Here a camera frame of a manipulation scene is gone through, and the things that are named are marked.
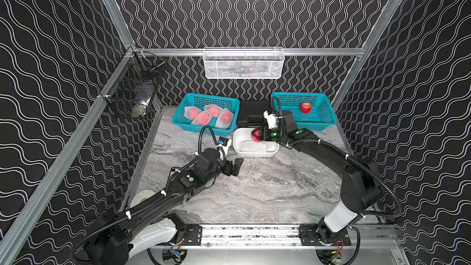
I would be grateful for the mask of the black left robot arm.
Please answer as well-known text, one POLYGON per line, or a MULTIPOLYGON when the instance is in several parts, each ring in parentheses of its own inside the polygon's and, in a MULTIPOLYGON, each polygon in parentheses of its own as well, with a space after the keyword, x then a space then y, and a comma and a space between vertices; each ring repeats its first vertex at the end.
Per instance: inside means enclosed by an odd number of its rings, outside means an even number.
POLYGON ((211 187, 224 174, 238 176, 243 158, 221 159, 221 148, 207 148, 169 177, 165 187, 144 202, 115 215, 105 214, 92 232, 70 252, 75 265, 124 265, 136 249, 132 241, 141 231, 162 220, 177 207, 211 187))

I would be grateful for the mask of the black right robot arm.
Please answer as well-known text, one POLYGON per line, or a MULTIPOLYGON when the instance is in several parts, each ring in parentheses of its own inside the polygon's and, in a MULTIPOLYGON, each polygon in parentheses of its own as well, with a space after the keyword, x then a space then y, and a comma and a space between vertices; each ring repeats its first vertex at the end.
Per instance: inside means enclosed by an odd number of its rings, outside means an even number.
POLYGON ((385 194, 370 165, 326 142, 313 131, 299 128, 293 114, 265 111, 265 124, 252 131, 258 141, 276 142, 317 159, 342 180, 339 202, 320 220, 319 234, 335 235, 358 221, 385 194))

